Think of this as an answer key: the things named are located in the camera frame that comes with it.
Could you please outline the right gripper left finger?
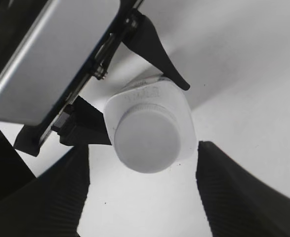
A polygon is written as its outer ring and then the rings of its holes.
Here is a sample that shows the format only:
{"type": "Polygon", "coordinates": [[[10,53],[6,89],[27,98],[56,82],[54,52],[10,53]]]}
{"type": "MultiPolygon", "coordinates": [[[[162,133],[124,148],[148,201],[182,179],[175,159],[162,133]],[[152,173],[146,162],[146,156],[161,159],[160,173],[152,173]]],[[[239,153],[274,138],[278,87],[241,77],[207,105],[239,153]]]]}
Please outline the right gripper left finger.
{"type": "Polygon", "coordinates": [[[89,185],[88,146],[72,147],[0,201],[0,237],[77,237],[89,185]]]}

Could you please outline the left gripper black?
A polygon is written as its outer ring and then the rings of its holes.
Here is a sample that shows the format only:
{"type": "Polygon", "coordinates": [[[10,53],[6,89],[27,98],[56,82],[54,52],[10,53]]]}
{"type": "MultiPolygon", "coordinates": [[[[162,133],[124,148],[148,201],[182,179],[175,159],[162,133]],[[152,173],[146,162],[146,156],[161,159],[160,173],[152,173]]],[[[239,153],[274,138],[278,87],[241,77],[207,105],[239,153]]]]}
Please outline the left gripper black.
{"type": "Polygon", "coordinates": [[[52,131],[59,135],[60,143],[66,146],[111,145],[103,114],[80,97],[79,92],[90,78],[102,80],[106,77],[110,62],[123,38],[136,27],[131,15],[142,3],[141,0],[120,1],[114,20],[60,101],[39,125],[23,126],[14,142],[15,149],[36,157],[52,131]]]}

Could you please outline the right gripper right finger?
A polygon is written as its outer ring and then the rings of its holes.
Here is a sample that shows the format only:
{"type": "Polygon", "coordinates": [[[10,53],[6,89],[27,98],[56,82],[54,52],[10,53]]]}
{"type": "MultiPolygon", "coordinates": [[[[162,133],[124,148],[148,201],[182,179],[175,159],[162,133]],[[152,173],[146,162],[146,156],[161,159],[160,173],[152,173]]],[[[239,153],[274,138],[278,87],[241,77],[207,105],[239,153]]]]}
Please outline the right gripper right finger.
{"type": "Polygon", "coordinates": [[[290,198],[200,141],[196,182],[214,237],[290,237],[290,198]]]}

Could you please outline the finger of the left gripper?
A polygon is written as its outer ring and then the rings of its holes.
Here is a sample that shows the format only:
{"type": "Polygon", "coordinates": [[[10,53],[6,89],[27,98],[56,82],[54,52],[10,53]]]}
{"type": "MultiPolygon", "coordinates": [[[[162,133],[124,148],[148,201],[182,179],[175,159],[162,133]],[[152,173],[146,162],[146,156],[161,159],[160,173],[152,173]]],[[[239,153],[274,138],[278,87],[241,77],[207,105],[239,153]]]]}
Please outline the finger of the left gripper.
{"type": "Polygon", "coordinates": [[[132,13],[136,27],[123,38],[124,45],[173,81],[182,90],[189,90],[190,84],[181,76],[166,53],[152,21],[140,11],[132,13]]]}

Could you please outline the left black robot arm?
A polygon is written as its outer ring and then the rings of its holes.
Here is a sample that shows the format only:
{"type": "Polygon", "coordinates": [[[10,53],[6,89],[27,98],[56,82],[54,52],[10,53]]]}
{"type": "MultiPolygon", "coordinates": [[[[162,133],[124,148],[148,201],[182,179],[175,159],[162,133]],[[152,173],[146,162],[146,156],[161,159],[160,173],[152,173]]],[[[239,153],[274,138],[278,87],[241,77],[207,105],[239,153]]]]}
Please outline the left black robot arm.
{"type": "Polygon", "coordinates": [[[33,173],[52,131],[64,145],[109,144],[103,114],[79,96],[102,80],[121,43],[183,90],[140,0],[0,0],[0,200],[33,173]]]}

